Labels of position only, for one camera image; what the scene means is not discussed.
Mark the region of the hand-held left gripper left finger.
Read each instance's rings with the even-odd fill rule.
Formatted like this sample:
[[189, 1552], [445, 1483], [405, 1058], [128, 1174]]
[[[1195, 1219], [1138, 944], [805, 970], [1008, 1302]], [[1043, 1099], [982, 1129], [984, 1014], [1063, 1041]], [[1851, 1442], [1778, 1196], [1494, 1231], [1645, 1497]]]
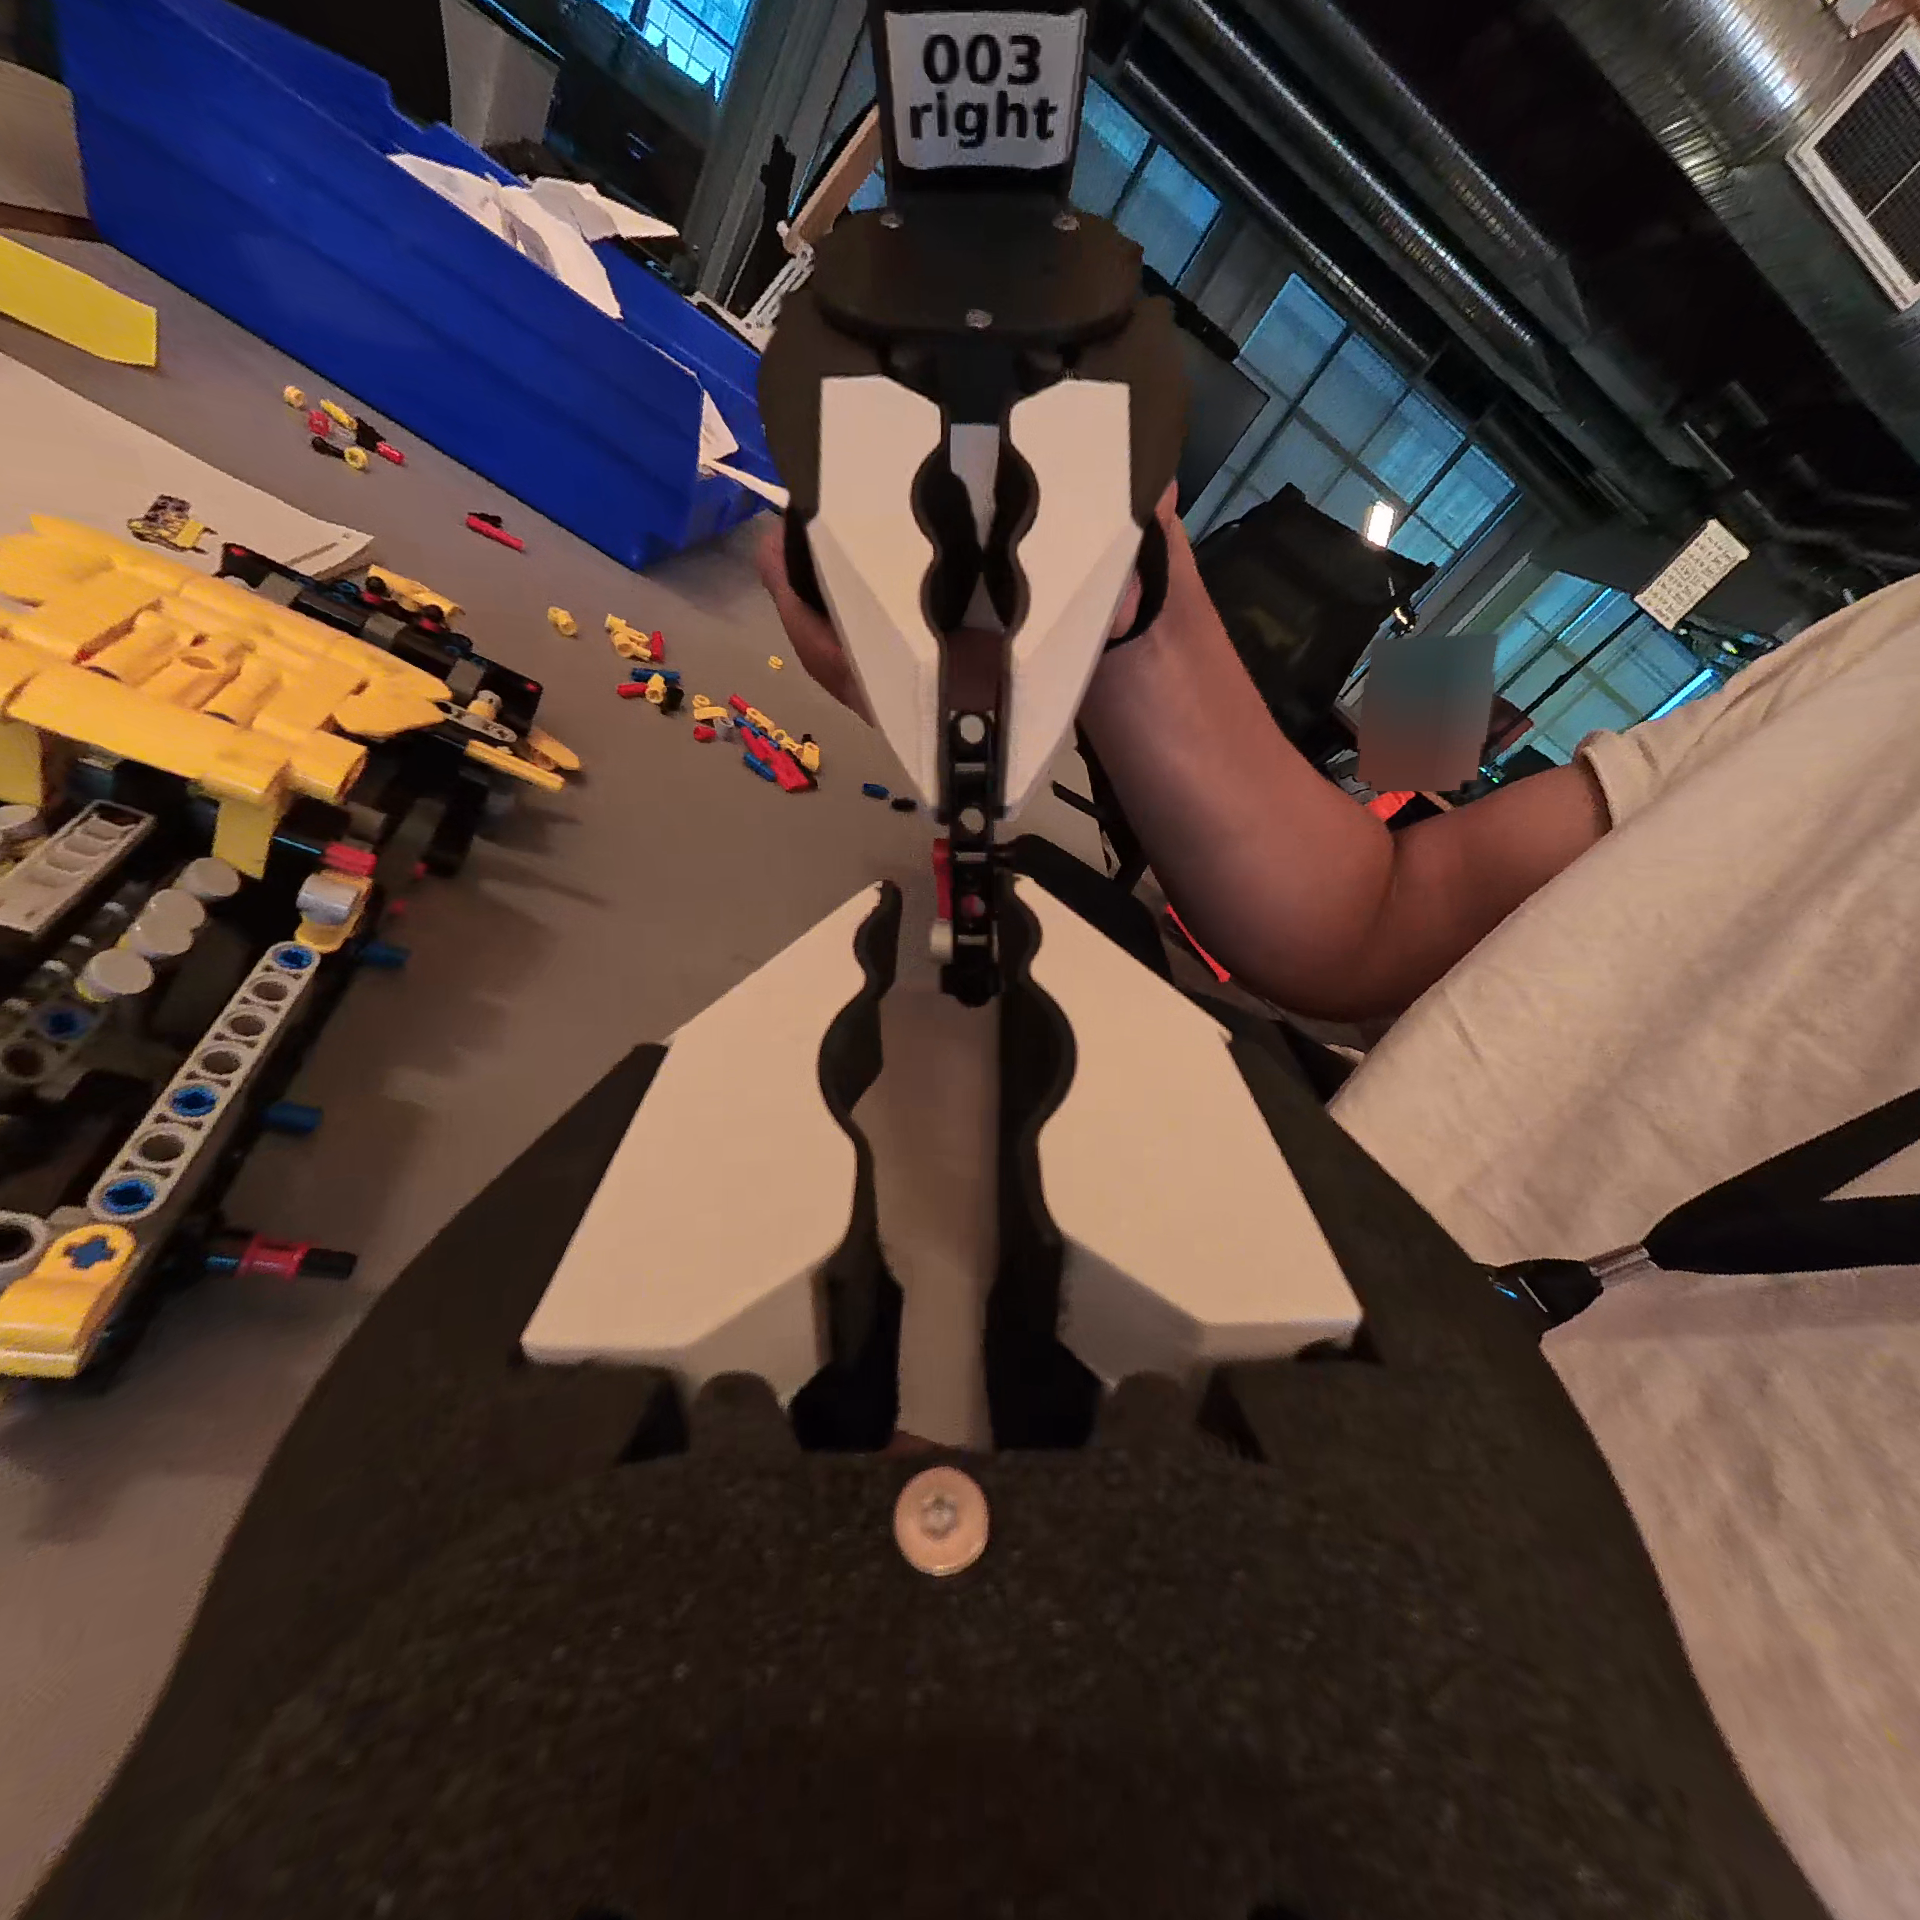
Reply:
[[750, 1377], [782, 1408], [830, 1366], [832, 1274], [877, 1256], [853, 1108], [898, 926], [898, 888], [864, 886], [668, 1039], [524, 1358]]

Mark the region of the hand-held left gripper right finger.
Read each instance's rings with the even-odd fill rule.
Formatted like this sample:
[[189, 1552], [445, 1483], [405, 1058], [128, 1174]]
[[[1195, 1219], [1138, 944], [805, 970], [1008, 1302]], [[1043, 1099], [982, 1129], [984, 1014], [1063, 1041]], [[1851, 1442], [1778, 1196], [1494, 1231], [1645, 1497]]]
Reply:
[[1064, 1022], [1040, 1095], [1040, 1209], [1063, 1246], [1058, 1338], [1101, 1385], [1346, 1351], [1360, 1304], [1231, 1057], [1224, 1025], [1035, 881], [1022, 987]]

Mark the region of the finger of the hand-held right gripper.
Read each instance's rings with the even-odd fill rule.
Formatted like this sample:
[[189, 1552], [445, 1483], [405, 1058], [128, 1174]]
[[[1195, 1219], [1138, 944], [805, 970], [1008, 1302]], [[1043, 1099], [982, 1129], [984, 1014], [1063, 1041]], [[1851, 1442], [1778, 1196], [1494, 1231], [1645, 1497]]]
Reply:
[[867, 716], [919, 803], [947, 815], [943, 644], [928, 616], [938, 544], [922, 474], [947, 451], [938, 404], [888, 377], [820, 387], [813, 575]]
[[1050, 772], [1136, 571], [1131, 399], [1069, 377], [1015, 400], [991, 471], [999, 815]]

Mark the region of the black brick beam assembly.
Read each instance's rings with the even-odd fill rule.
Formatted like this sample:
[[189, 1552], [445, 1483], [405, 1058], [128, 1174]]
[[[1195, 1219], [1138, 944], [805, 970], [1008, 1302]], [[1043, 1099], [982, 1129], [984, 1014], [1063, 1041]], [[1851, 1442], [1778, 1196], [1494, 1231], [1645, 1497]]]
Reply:
[[935, 921], [928, 951], [941, 992], [967, 1009], [987, 1007], [999, 974], [1002, 734], [995, 708], [952, 708], [938, 734], [940, 799], [932, 851]]

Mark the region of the partly built toy brick car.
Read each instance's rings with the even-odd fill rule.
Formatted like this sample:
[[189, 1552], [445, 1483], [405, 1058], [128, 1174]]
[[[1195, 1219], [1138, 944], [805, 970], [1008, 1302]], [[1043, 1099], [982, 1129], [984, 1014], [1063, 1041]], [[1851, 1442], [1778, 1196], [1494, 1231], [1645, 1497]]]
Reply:
[[315, 580], [195, 522], [4, 539], [2, 1375], [106, 1379], [204, 1275], [348, 1281], [235, 1228], [258, 1138], [402, 889], [578, 755], [543, 689], [384, 568]]

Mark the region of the person's right forearm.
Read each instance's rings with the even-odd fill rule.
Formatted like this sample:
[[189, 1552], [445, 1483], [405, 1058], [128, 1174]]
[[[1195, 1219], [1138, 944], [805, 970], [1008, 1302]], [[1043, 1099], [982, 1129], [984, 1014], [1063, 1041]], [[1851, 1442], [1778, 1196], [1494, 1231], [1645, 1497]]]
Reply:
[[1213, 960], [1291, 1016], [1404, 1016], [1608, 832], [1572, 761], [1391, 832], [1285, 738], [1204, 590], [1176, 490], [1168, 588], [1110, 650], [1080, 729], [1149, 872]]

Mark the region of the grey desk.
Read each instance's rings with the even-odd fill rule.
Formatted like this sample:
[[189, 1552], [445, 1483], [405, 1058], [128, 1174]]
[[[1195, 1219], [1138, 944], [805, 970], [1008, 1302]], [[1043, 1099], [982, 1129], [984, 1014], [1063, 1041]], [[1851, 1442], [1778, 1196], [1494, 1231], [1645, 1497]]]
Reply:
[[[231, 1190], [254, 1231], [356, 1252], [346, 1286], [211, 1278], [124, 1372], [4, 1402], [4, 1915], [37, 1892], [138, 1737], [256, 1480], [387, 1286], [626, 1052], [750, 974], [871, 879], [928, 889], [925, 835], [864, 801], [892, 759], [810, 687], [755, 569], [764, 519], [643, 578], [398, 432], [405, 466], [308, 451], [280, 400], [363, 404], [106, 243], [23, 243], [156, 306], [160, 367], [119, 368], [4, 324], [4, 352], [302, 512], [467, 610], [480, 650], [543, 684], [582, 758], [563, 799], [487, 818], [464, 873], [423, 881], [307, 1057], [307, 1138]], [[688, 692], [740, 698], [823, 752], [813, 791], [755, 776], [690, 711], [616, 696], [604, 620], [661, 631]]]

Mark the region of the person's right hand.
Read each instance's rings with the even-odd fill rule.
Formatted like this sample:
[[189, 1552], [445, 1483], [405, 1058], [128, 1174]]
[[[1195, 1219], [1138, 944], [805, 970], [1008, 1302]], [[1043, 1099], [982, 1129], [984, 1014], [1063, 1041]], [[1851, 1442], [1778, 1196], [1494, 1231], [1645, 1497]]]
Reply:
[[845, 706], [867, 729], [872, 729], [872, 711], [830, 617], [812, 608], [788, 580], [784, 519], [774, 519], [762, 535], [757, 571], [762, 588], [774, 607], [786, 650], [824, 696]]

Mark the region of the crumpled white paper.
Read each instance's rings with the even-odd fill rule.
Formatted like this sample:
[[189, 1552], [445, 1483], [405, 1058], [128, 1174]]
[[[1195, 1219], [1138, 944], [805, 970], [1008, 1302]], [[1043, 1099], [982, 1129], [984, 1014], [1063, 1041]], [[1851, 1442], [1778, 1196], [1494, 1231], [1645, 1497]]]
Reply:
[[[390, 154], [389, 160], [613, 321], [623, 321], [623, 308], [595, 248], [613, 241], [677, 243], [680, 239], [677, 227], [610, 200], [590, 183], [556, 177], [499, 183], [405, 152]], [[699, 476], [724, 476], [767, 508], [784, 511], [788, 491], [742, 465], [740, 444], [715, 402], [715, 377], [706, 374], [695, 377], [704, 395]]]

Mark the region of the person's white shirt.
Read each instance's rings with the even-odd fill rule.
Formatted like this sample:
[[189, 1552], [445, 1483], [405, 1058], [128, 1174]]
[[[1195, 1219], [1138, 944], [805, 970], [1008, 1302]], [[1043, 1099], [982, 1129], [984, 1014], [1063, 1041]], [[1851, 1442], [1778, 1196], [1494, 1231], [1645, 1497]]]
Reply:
[[[1335, 1098], [1474, 1258], [1596, 1258], [1916, 1091], [1918, 588], [1582, 761], [1611, 827]], [[1918, 1915], [1916, 1274], [1637, 1278], [1547, 1355], [1832, 1915]]]

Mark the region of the blue storage bin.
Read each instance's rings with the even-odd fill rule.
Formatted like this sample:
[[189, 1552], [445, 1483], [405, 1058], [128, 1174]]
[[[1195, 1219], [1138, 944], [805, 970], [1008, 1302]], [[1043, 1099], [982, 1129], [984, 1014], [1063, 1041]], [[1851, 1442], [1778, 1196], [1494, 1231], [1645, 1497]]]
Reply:
[[516, 254], [398, 158], [511, 177], [382, 78], [234, 6], [55, 20], [124, 254], [632, 569], [766, 508], [757, 351], [616, 243], [616, 316]]

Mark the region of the white notice sheet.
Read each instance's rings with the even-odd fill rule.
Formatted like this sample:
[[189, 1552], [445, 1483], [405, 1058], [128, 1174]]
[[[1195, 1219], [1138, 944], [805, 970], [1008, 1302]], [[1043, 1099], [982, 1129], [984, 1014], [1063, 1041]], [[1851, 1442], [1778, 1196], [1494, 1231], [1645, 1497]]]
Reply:
[[1675, 633], [1723, 588], [1752, 552], [1718, 519], [1704, 519], [1669, 563], [1639, 590], [1635, 608]]

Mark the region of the open instruction booklet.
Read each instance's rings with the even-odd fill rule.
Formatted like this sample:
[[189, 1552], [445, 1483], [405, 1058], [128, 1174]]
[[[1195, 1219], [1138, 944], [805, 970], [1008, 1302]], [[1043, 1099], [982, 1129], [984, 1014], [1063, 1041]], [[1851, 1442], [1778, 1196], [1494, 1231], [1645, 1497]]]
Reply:
[[375, 539], [302, 512], [95, 404], [47, 375], [2, 360], [2, 534], [28, 535], [32, 516], [83, 523], [128, 539], [158, 496], [176, 496], [204, 522], [182, 563], [215, 575], [224, 544], [327, 580], [372, 560]]

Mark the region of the white vent grille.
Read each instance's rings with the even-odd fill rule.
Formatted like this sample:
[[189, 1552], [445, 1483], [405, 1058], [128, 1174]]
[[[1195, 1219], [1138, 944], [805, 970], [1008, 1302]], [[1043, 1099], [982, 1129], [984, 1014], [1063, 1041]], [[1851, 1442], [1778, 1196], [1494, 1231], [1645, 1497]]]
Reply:
[[1884, 31], [1788, 168], [1898, 311], [1918, 302], [1918, 27]]

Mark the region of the silver ventilation duct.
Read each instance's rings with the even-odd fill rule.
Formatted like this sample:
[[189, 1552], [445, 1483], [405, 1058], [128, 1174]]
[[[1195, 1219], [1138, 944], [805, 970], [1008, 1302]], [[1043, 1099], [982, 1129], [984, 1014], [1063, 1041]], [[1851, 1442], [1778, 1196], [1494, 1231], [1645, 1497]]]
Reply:
[[1550, 9], [1860, 402], [1916, 452], [1916, 316], [1898, 311], [1790, 168], [1888, 33], [1854, 39], [1812, 3]]

